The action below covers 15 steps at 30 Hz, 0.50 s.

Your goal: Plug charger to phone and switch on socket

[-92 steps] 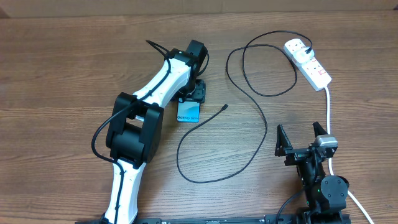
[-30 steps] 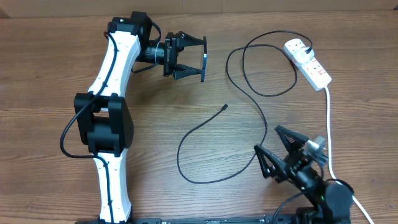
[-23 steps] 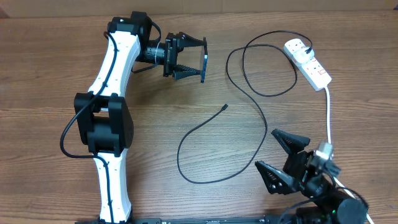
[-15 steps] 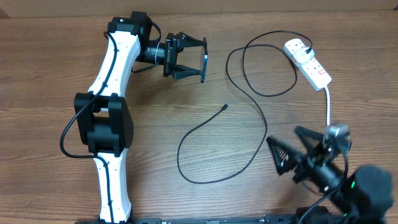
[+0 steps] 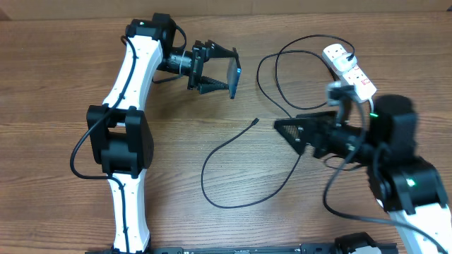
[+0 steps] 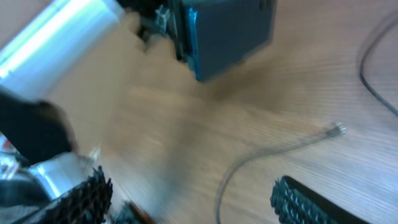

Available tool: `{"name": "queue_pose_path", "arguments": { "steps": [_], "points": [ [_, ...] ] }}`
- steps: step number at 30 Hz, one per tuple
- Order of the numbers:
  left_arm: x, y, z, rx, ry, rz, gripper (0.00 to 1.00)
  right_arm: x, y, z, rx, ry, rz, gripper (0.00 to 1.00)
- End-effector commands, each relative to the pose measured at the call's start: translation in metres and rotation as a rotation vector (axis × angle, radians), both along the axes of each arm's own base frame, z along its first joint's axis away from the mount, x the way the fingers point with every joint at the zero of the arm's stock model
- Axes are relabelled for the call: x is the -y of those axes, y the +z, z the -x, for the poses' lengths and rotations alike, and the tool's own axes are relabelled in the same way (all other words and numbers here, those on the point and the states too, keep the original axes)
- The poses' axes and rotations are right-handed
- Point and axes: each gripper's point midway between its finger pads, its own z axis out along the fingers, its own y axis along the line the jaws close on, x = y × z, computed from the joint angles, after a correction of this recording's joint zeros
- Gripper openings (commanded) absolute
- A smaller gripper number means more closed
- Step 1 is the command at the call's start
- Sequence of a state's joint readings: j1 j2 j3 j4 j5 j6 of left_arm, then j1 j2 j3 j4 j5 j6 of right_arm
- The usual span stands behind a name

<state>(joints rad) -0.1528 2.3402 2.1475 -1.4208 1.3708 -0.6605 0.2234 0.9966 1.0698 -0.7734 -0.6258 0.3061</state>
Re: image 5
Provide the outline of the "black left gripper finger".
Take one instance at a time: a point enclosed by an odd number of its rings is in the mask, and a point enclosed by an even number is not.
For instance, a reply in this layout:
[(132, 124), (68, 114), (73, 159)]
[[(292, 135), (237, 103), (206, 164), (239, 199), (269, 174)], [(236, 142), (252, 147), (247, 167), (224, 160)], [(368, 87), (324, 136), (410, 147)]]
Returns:
[(202, 76), (200, 81), (198, 82), (198, 91), (200, 95), (204, 95), (209, 92), (213, 92), (216, 90), (228, 90), (229, 85), (227, 83), (223, 83), (219, 80), (209, 78), (206, 76)]
[(207, 59), (237, 58), (237, 50), (235, 48), (232, 48), (232, 50), (226, 49), (212, 40), (208, 40), (205, 46)]

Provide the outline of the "blue Samsung Galaxy smartphone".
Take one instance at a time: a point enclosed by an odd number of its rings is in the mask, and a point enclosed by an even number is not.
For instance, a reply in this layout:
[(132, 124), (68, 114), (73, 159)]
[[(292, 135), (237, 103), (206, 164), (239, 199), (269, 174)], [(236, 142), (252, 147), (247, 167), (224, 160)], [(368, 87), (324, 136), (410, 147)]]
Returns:
[(239, 62), (239, 57), (235, 56), (234, 58), (230, 59), (228, 70), (227, 70), (227, 84), (228, 84), (230, 99), (235, 98), (241, 72), (242, 72), (242, 68), (241, 68), (241, 64)]

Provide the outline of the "white power strip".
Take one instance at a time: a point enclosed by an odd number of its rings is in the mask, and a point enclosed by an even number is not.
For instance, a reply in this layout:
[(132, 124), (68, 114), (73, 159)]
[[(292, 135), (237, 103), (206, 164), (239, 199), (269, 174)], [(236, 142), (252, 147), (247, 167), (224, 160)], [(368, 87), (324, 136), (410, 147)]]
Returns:
[(323, 52), (322, 57), (327, 64), (333, 69), (334, 73), (345, 85), (354, 85), (355, 92), (360, 102), (366, 102), (371, 99), (376, 93), (376, 87), (366, 76), (364, 71), (356, 64), (353, 68), (345, 73), (340, 73), (333, 65), (333, 61), (343, 54), (349, 53), (341, 44), (331, 44), (327, 46)]

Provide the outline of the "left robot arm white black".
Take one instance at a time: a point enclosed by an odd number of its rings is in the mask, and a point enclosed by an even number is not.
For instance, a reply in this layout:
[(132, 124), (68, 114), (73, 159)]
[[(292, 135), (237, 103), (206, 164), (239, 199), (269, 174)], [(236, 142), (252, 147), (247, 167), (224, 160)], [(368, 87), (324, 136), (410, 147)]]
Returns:
[(147, 253), (150, 230), (145, 218), (145, 175), (153, 160), (154, 142), (145, 104), (156, 71), (170, 80), (188, 78), (188, 89), (206, 94), (237, 91), (241, 65), (235, 48), (212, 40), (196, 41), (191, 49), (173, 45), (182, 29), (168, 14), (134, 19), (126, 26), (123, 64), (100, 106), (91, 106), (87, 124), (93, 157), (107, 177), (114, 201), (116, 236), (112, 253)]

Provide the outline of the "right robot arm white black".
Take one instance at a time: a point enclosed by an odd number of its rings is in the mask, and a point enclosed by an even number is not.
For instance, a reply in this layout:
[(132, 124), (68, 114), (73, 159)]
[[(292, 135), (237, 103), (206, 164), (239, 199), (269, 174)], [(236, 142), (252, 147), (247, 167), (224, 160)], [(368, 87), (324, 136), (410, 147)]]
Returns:
[(329, 154), (343, 159), (339, 170), (353, 162), (365, 166), (369, 187), (389, 219), (332, 208), (328, 192), (338, 172), (326, 184), (323, 206), (344, 219), (395, 226), (409, 253), (450, 253), (448, 196), (434, 165), (415, 153), (417, 114), (410, 99), (384, 95), (370, 116), (356, 96), (339, 100), (339, 111), (280, 119), (274, 128), (299, 155), (310, 145), (317, 159)]

